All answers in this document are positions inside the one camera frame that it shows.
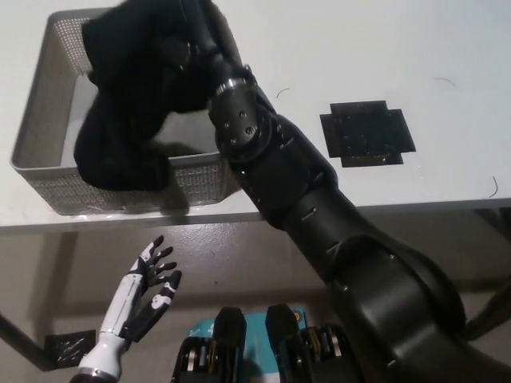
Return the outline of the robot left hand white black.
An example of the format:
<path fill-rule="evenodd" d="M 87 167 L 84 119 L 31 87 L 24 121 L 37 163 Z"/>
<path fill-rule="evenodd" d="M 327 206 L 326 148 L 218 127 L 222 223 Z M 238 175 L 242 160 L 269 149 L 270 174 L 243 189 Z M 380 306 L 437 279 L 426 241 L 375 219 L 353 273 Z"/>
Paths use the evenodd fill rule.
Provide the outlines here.
<path fill-rule="evenodd" d="M 137 256 L 113 296 L 101 324 L 98 345 L 127 348 L 139 342 L 162 318 L 180 285 L 176 263 L 165 263 L 172 247 L 160 249 L 162 235 Z"/>

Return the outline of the robot right hand white black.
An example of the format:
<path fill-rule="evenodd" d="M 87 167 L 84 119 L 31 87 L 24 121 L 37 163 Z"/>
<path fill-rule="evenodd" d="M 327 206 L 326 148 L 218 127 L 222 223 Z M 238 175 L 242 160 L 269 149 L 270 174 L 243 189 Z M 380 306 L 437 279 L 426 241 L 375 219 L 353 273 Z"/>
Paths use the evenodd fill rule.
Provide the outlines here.
<path fill-rule="evenodd" d="M 180 74 L 196 74 L 210 93 L 230 81 L 253 83 L 226 17 L 212 1 L 176 1 L 179 12 L 172 33 L 163 38 L 164 62 Z"/>

